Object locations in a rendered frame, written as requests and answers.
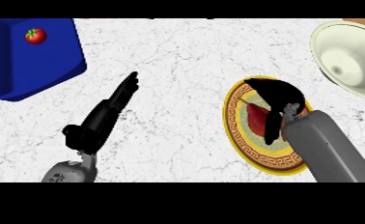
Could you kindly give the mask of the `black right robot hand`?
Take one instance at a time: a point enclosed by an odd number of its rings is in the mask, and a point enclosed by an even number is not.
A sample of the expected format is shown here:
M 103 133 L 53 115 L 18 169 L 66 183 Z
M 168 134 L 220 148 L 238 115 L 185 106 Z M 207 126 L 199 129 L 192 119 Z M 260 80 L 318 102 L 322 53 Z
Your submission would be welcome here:
M 294 85 L 278 79 L 250 78 L 245 83 L 270 106 L 263 132 L 264 143 L 270 145 L 279 137 L 285 108 L 290 108 L 290 116 L 297 116 L 304 110 L 304 94 Z

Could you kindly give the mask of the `red tomato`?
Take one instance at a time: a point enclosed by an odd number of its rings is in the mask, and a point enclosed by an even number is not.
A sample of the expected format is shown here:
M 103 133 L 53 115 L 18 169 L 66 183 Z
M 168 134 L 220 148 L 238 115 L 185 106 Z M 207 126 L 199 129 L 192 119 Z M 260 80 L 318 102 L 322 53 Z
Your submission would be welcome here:
M 32 28 L 25 33 L 25 40 L 31 44 L 40 44 L 47 39 L 47 33 L 40 28 Z

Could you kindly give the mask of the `blue cutting board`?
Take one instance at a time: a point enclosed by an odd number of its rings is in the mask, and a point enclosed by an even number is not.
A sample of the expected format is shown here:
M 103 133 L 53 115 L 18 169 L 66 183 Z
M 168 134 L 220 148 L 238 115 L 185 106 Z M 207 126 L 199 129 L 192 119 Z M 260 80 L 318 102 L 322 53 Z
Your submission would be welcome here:
M 47 39 L 25 40 L 40 28 Z M 47 90 L 87 69 L 71 18 L 0 18 L 0 99 L 19 101 Z

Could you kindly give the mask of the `yellow patterned plate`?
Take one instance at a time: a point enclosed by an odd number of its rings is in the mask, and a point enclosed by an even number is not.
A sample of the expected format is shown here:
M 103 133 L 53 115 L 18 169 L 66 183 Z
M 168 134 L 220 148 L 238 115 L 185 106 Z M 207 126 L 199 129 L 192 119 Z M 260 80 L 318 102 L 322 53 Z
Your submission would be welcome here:
M 223 101 L 223 126 L 232 147 L 262 171 L 278 176 L 295 175 L 306 169 L 304 161 L 282 136 L 269 146 L 257 130 L 250 128 L 248 103 L 266 111 L 270 110 L 257 91 L 241 80 L 230 88 Z

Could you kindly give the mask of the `red pear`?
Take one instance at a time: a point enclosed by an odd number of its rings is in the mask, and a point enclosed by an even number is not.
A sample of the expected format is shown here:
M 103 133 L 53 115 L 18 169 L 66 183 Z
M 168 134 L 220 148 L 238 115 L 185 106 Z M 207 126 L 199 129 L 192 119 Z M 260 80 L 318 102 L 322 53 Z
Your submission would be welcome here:
M 245 125 L 254 134 L 264 137 L 264 122 L 269 111 L 247 100 L 241 99 L 241 101 L 247 111 Z

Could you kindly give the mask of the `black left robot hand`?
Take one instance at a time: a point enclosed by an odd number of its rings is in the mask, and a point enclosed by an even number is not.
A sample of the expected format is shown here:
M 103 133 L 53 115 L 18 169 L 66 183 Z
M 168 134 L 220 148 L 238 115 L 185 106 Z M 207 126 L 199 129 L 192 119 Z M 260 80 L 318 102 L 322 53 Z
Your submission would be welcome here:
M 83 124 L 62 129 L 65 145 L 84 154 L 95 154 L 103 146 L 117 119 L 139 89 L 137 73 L 133 71 L 120 83 L 111 97 L 92 110 Z

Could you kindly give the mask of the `cream white bowl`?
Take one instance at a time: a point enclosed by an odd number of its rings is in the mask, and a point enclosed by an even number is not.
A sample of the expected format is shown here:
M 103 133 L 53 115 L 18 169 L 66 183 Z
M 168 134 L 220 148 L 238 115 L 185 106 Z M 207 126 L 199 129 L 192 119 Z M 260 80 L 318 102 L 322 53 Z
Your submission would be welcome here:
M 310 52 L 327 78 L 365 98 L 365 25 L 331 21 L 316 27 Z

